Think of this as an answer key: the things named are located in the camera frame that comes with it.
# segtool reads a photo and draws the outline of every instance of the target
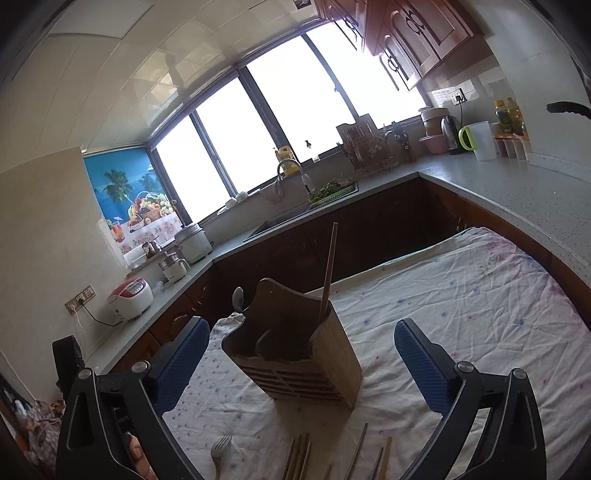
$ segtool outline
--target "electrical outlet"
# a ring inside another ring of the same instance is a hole
[[[74,315],[83,304],[94,298],[95,295],[96,294],[92,286],[88,285],[73,299],[67,301],[66,308],[68,309],[68,312],[70,312],[70,315]]]
[[[452,99],[452,103],[454,105],[460,105],[460,103],[468,101],[466,99],[466,94],[464,94],[464,90],[462,90],[461,88],[458,88],[458,90],[455,90],[454,92],[450,93],[449,97],[450,99]]]

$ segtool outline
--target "screw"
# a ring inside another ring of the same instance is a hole
[[[474,371],[474,365],[472,365],[470,362],[465,362],[464,360],[462,360],[461,362],[457,363],[457,369],[460,372],[463,372],[465,374],[469,374],[472,371]]]
[[[140,374],[141,372],[144,372],[147,368],[148,364],[143,360],[140,360],[139,362],[136,362],[131,366],[131,371],[134,374]]]
[[[524,380],[527,378],[527,374],[521,368],[516,368],[515,370],[513,370],[513,375],[515,375],[520,380]]]
[[[92,370],[90,368],[85,368],[84,370],[81,370],[80,373],[78,373],[78,378],[80,378],[80,380],[86,380],[91,375]]]

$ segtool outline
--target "countertop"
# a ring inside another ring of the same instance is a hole
[[[214,262],[374,193],[422,177],[480,205],[523,231],[591,287],[591,183],[498,158],[478,162],[472,153],[425,157],[411,164],[385,167],[358,179],[358,191],[312,210],[245,241],[255,230],[241,232],[214,247],[187,275],[156,297],[140,317],[113,328],[86,364],[107,373],[139,337]]]

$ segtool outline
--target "white pitcher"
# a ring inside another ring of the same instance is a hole
[[[469,145],[464,141],[464,132],[470,142]],[[491,126],[488,122],[466,125],[460,129],[458,136],[462,147],[473,151],[477,160],[486,161],[496,158],[495,140],[492,138]]]

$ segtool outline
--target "ceiling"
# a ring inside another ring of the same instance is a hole
[[[0,92],[0,171],[143,143],[221,72],[315,15],[292,0],[77,0]]]

